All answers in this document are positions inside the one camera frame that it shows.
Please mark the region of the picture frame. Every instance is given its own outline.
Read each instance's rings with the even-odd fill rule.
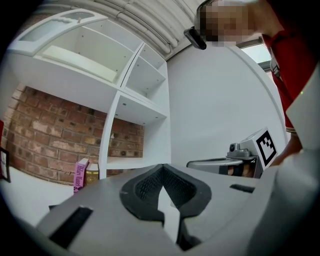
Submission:
[[[0,147],[0,180],[11,183],[9,171],[9,152]]]

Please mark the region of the window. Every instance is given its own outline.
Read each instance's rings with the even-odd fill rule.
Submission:
[[[268,49],[263,44],[258,44],[241,49],[256,63],[268,62],[271,60],[271,55]]]
[[[236,46],[253,59],[265,72],[270,71],[271,55],[261,37],[238,43]]]

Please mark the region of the ceiling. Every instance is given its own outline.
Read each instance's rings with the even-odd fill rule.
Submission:
[[[56,14],[84,8],[103,14],[132,31],[167,60],[190,45],[184,36],[184,30],[193,26],[197,7],[202,2],[203,0],[45,0],[36,13]]]

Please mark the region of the black slot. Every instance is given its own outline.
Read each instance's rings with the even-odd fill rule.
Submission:
[[[50,236],[50,239],[57,245],[68,248],[79,230],[86,223],[92,209],[79,207],[73,214]]]
[[[233,184],[230,186],[230,188],[251,194],[255,191],[255,188],[253,186],[244,186],[240,184]]]

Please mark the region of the red shirt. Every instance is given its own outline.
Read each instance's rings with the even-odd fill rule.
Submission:
[[[280,94],[286,131],[295,133],[296,131],[288,119],[286,111],[305,87],[317,65],[317,58],[308,49],[298,30],[294,26],[283,22],[278,14],[277,17],[284,30],[278,32],[272,38],[267,35],[262,35],[262,37],[266,47],[272,53],[271,56],[277,62],[277,68],[274,70],[271,68],[271,71]]]

